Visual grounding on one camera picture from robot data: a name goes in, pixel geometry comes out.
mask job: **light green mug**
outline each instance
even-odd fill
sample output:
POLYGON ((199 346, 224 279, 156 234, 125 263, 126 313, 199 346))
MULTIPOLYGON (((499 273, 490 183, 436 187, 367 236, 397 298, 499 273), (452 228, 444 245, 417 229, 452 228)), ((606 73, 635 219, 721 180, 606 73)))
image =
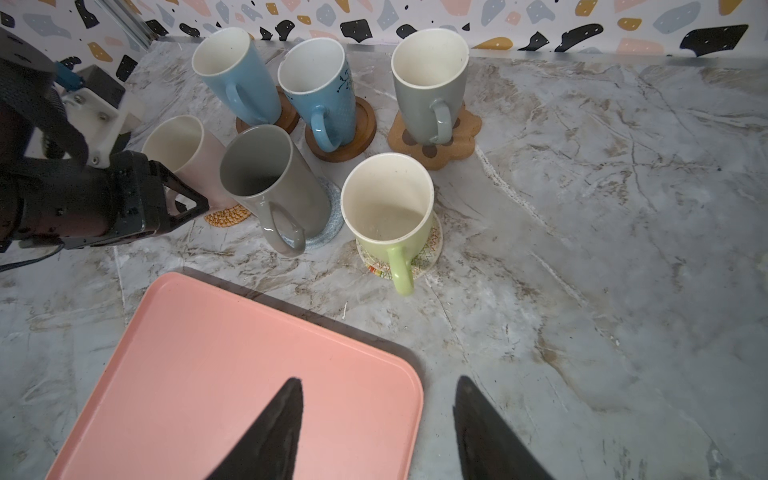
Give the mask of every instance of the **light green mug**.
POLYGON ((413 293, 411 260, 429 237, 434 204, 429 172, 403 154, 365 159, 341 190, 344 221, 368 253, 389 263, 401 295, 413 293))

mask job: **mug rim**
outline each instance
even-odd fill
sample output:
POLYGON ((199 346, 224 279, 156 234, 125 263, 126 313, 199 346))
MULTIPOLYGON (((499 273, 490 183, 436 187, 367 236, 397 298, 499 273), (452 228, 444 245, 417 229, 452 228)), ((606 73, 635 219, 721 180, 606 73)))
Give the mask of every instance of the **mug rim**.
POLYGON ((210 43, 212 43, 212 42, 213 42, 213 39, 214 39, 214 38, 216 38, 216 36, 217 36, 217 35, 222 35, 224 32, 227 32, 227 33, 231 33, 231 32, 234 32, 234 31, 238 31, 238 33, 244 33, 244 34, 245 34, 245 36, 248 38, 248 43, 250 43, 250 42, 251 42, 251 40, 250 40, 250 34, 249 34, 247 31, 245 31, 245 30, 243 30, 242 28, 240 28, 240 27, 227 27, 227 28, 223 28, 223 29, 221 29, 221 30, 217 31, 216 33, 214 33, 213 35, 211 35, 210 37, 206 37, 206 38, 205 38, 205 39, 204 39, 202 42, 200 42, 200 44, 199 44, 199 45, 198 45, 198 46, 197 46, 197 47, 194 49, 194 53, 192 54, 192 70, 195 72, 195 74, 198 74, 198 75, 200 75, 201 77, 217 77, 217 76, 219 76, 219 75, 222 75, 222 74, 226 74, 227 72, 231 71, 233 68, 235 68, 236 66, 238 66, 238 65, 239 65, 239 64, 240 64, 240 63, 243 61, 243 59, 245 58, 245 56, 246 56, 246 55, 248 55, 248 50, 249 50, 249 48, 250 48, 250 45, 249 45, 248 47, 246 47, 245 51, 244 51, 244 52, 243 52, 243 54, 242 54, 242 55, 241 55, 241 56, 240 56, 240 57, 237 59, 237 61, 235 61, 235 62, 234 62, 232 65, 230 65, 229 67, 227 67, 227 68, 223 69, 222 71, 218 71, 217 73, 213 73, 213 74, 203 74, 203 73, 200 73, 200 72, 197 70, 197 68, 195 68, 195 59, 197 58, 197 53, 200 51, 200 47, 202 47, 203 45, 205 45, 205 43, 206 43, 206 42, 208 42, 208 44, 210 45, 210 43))
POLYGON ((277 125, 273 125, 273 124, 254 125, 253 127, 249 128, 247 130, 243 130, 242 132, 237 134, 237 136, 227 145, 227 148, 224 149, 224 155, 221 156, 221 165, 219 165, 219 178, 223 178, 222 175, 221 175, 221 171, 222 171, 222 169, 224 167, 224 160, 227 158, 227 154, 230 152, 230 149, 232 148, 232 146, 235 145, 235 142, 237 142, 237 139, 241 138, 241 137, 244 137, 246 133, 248 133, 249 131, 252 131, 252 130, 256 130, 257 128, 262 128, 262 129, 265 129, 265 130, 275 130, 275 131, 282 132, 281 137, 283 137, 284 139, 287 139, 288 140, 288 144, 290 146, 289 153, 288 153, 288 162, 286 163, 286 167, 283 170, 283 172, 280 174, 280 176, 277 178, 277 180, 275 180, 275 182, 273 184, 271 184, 270 186, 268 186, 267 188, 265 188, 261 192, 256 192, 255 194, 251 194, 251 195, 236 195, 236 194, 233 194, 224 185, 224 182, 222 180, 221 181, 221 187, 224 189, 225 192, 227 192, 227 195, 230 195, 233 198, 243 198, 245 200, 248 200, 248 199, 251 199, 251 198, 256 198, 256 197, 260 197, 262 195, 265 195, 267 192, 272 190, 273 187, 275 187, 277 184, 280 183, 280 181, 283 179, 283 177, 285 177, 286 174, 288 173, 288 170, 290 169, 290 166, 293 163, 293 149, 294 149, 295 145, 293 143, 293 139, 291 139, 291 137, 288 134, 288 132, 286 132, 282 128, 278 127, 277 125))
POLYGON ((346 50, 344 50, 344 45, 341 45, 341 43, 339 41, 334 40, 333 38, 328 38, 328 37, 310 38, 309 40, 302 41, 301 43, 299 43, 295 47, 291 48, 288 51, 288 53, 286 53, 286 57, 283 59, 283 61, 280 62, 280 65, 277 66, 277 83, 280 84, 280 87, 282 87, 284 91, 290 92, 291 95, 293 95, 294 97, 296 97, 297 95, 309 95, 309 94, 317 93, 318 91, 321 91, 325 87, 330 85, 331 82, 334 81, 336 79, 336 77, 338 77, 341 74, 341 70, 344 69, 344 64, 345 63, 346 63, 346 50), (281 78, 281 75, 280 75, 280 72, 283 70, 283 65, 285 65, 286 61, 288 61, 288 58, 291 56, 292 53, 294 53, 294 51, 298 47, 301 47, 302 45, 307 45, 307 44, 309 44, 310 42, 313 42, 313 41, 331 41, 331 42, 336 44, 336 46, 338 46, 341 49, 342 61, 341 61, 341 65, 339 65, 339 70, 337 70, 336 74, 333 75, 331 78, 329 78, 326 83, 320 85, 318 88, 315 88, 313 90, 295 91, 295 90, 291 90, 290 88, 286 88, 286 86, 283 85, 283 79, 281 78))
POLYGON ((414 232, 418 231, 422 227, 424 227, 424 223, 429 221, 429 219, 432 217, 432 212, 435 209, 435 183, 432 181, 432 176, 429 174, 429 171, 424 167, 424 165, 421 164, 418 160, 416 160, 414 157, 411 157, 410 155, 405 154, 399 154, 397 152, 384 152, 381 154, 371 155, 370 157, 366 158, 364 161, 360 162, 357 167, 354 167, 351 172, 349 172, 349 175, 346 176, 346 180, 344 180, 344 185, 341 187, 341 201, 340 203, 340 210, 341 210, 341 216, 344 218, 344 223, 346 223, 346 226, 349 227, 349 229, 352 231, 352 233, 355 234, 356 237, 360 237, 366 242, 373 243, 374 245, 394 245, 395 243, 402 242, 405 238, 409 237, 410 235, 413 235, 414 232), (424 214, 424 217, 422 218, 422 221, 419 222, 419 225, 416 227, 413 227, 411 231, 406 233, 405 235, 402 235, 398 238, 395 238, 393 240, 374 240, 373 238, 370 238, 366 235, 363 235, 355 227, 352 226, 352 224, 349 222, 349 219, 346 217, 346 212, 344 211, 344 189, 346 188, 347 184, 349 183, 349 179, 352 178, 355 174, 355 172, 360 169, 363 165, 367 164, 370 161, 377 161, 378 159, 382 157, 388 157, 388 156, 396 156, 401 157, 404 159, 407 159, 408 161, 414 163, 415 165, 418 165, 420 168, 420 171, 423 172, 423 174, 429 179, 429 204, 430 208, 427 213, 424 214))
POLYGON ((195 155, 199 154, 200 153, 200 149, 203 147, 203 141, 205 140, 205 125, 203 125, 203 122, 199 118, 195 117, 194 115, 177 115, 176 117, 169 118, 166 121, 164 121, 163 123, 161 123, 158 126, 156 126, 154 128, 154 130, 152 130, 152 133, 149 134, 149 137, 147 137, 147 140, 144 141, 144 145, 141 146, 141 153, 146 155, 145 149, 147 147, 147 143, 149 143, 149 140, 152 140, 154 135, 162 127, 164 127, 166 124, 169 124, 170 122, 173 122, 173 121, 178 121, 180 118, 192 118, 192 119, 194 119, 197 122, 197 126, 200 128, 200 141, 197 142, 197 148, 195 148, 194 153, 192 155, 190 155, 190 157, 184 161, 183 165, 181 165, 176 170, 173 170, 171 172, 173 174, 175 174, 177 172, 180 172, 182 169, 184 169, 184 167, 189 165, 189 163, 192 161, 192 159, 195 157, 195 155))
POLYGON ((406 87, 414 88, 416 90, 431 90, 433 88, 444 87, 447 84, 449 84, 452 81, 454 81, 456 78, 458 78, 464 72, 464 70, 467 68, 468 64, 469 64, 469 45, 467 44, 467 41, 464 39, 464 37, 462 37, 461 35, 459 35, 458 33, 456 33, 453 30, 448 30, 447 28, 437 27, 437 28, 427 28, 425 30, 414 31, 412 34, 408 35, 400 43, 398 43, 397 46, 395 47, 395 50, 392 52, 392 60, 389 61, 389 69, 392 70, 392 74, 395 75, 395 78, 397 79, 397 81, 399 81, 400 83, 404 84, 406 87), (458 70, 458 72, 456 72, 455 75, 450 77, 448 80, 443 81, 443 82, 438 83, 438 84, 434 84, 434 85, 417 85, 417 84, 412 84, 412 83, 410 83, 408 81, 403 80, 402 77, 400 77, 400 75, 397 74, 397 70, 395 69, 395 56, 397 56, 397 51, 410 38, 413 38, 413 37, 415 37, 417 35, 425 35, 425 34, 428 34, 429 32, 432 32, 432 31, 440 31, 440 32, 444 32, 445 31, 445 32, 448 32, 450 35, 454 35, 456 37, 459 37, 462 40, 462 43, 463 43, 464 48, 466 50, 466 55, 464 57, 464 64, 458 70))

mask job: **coaster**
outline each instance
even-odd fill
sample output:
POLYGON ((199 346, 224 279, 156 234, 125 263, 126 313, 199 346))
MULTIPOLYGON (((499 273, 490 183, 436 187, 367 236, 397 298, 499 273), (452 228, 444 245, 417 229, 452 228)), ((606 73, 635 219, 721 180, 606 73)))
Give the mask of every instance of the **coaster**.
MULTIPOLYGON (((283 93, 282 87, 277 87, 277 96, 280 97, 280 106, 283 108, 283 111, 280 113, 280 118, 277 119, 275 125, 290 133, 296 128, 296 124, 299 123, 299 112, 290 104, 288 97, 283 93)), ((238 134, 243 133, 249 128, 250 125, 242 121, 240 117, 235 119, 235 130, 237 130, 238 134)))
MULTIPOLYGON (((325 190, 328 200, 331 202, 331 214, 328 217, 328 223, 323 231, 318 233, 312 238, 306 239, 306 246, 304 250, 314 250, 320 248, 326 243, 333 240, 336 234, 344 226, 344 217, 341 214, 341 189, 339 189, 331 180, 327 178, 318 178, 320 186, 325 190)), ((293 241, 290 238, 283 237, 290 246, 293 247, 293 241)))
POLYGON ((232 227, 250 217, 250 211, 240 204, 219 212, 208 214, 205 221, 214 227, 232 227))
POLYGON ((322 161, 331 162, 333 164, 351 160, 357 157, 368 148, 373 141, 373 137, 376 135, 376 116, 373 113, 371 104, 360 97, 355 97, 356 100, 356 125, 355 125, 355 137, 346 145, 342 145, 335 151, 330 153, 324 152, 320 149, 315 141, 315 135, 312 133, 312 128, 307 125, 304 130, 304 138, 306 138, 306 145, 310 148, 315 157, 318 157, 322 161))
MULTIPOLYGON (((392 279, 392 272, 389 271, 389 263, 382 262, 370 253, 366 252, 360 242, 357 243, 357 253, 362 258, 362 262, 368 267, 368 270, 376 276, 392 279)), ((442 252, 442 225, 434 212, 432 212, 432 229, 429 231, 427 243, 424 244, 422 251, 411 260, 411 274, 413 279, 419 278, 427 273, 437 263, 438 257, 442 252)))
POLYGON ((469 113, 465 105, 462 105, 456 123, 453 124, 453 137, 447 144, 419 145, 406 130, 406 124, 398 111, 386 140, 393 151, 414 157, 427 170, 440 170, 451 160, 464 160, 472 155, 475 151, 475 135, 481 127, 481 118, 469 113))

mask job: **wooden coaster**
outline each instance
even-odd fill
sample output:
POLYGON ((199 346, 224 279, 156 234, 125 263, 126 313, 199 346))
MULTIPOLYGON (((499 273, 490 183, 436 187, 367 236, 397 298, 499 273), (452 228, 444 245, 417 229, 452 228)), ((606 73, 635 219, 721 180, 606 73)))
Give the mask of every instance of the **wooden coaster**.
MULTIPOLYGON (((280 97, 280 106, 283 107, 283 111, 280 113, 280 118, 277 119, 275 125, 290 133, 296 128, 296 124, 299 123, 299 112, 290 104, 288 97, 283 93, 282 87, 277 87, 277 95, 280 97)), ((238 134, 243 133, 249 128, 250 125, 242 121, 240 117, 235 120, 235 130, 237 130, 238 134)))
POLYGON ((315 154, 315 157, 337 164, 357 157, 371 144, 373 137, 376 135, 376 116, 370 103, 360 97, 355 97, 355 100, 357 103, 355 137, 348 144, 337 148, 336 151, 328 153, 320 150, 315 141, 315 135, 312 133, 312 128, 309 125, 306 126, 304 130, 306 145, 315 154))
POLYGON ((464 160, 472 155, 475 151, 475 135, 481 127, 481 118, 469 113, 465 105, 462 105, 456 123, 453 124, 453 137, 447 144, 419 145, 406 130, 402 115, 397 112, 386 140, 393 151, 414 157, 427 170, 440 170, 451 160, 464 160))
POLYGON ((206 215, 205 221, 214 227, 232 227, 250 217, 250 211, 240 204, 221 212, 206 215))

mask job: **wire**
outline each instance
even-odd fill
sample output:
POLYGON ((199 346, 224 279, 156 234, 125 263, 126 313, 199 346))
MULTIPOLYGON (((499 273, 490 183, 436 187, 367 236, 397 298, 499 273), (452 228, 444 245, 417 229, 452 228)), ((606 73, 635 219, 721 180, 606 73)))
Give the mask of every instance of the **wire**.
POLYGON ((20 266, 32 265, 33 263, 37 263, 40 260, 45 260, 48 257, 53 257, 56 253, 61 252, 63 249, 64 249, 64 244, 60 243, 59 246, 56 248, 56 250, 46 255, 43 255, 42 257, 33 258, 32 260, 24 260, 23 262, 8 263, 6 265, 0 265, 0 273, 13 270, 14 268, 19 268, 20 266))

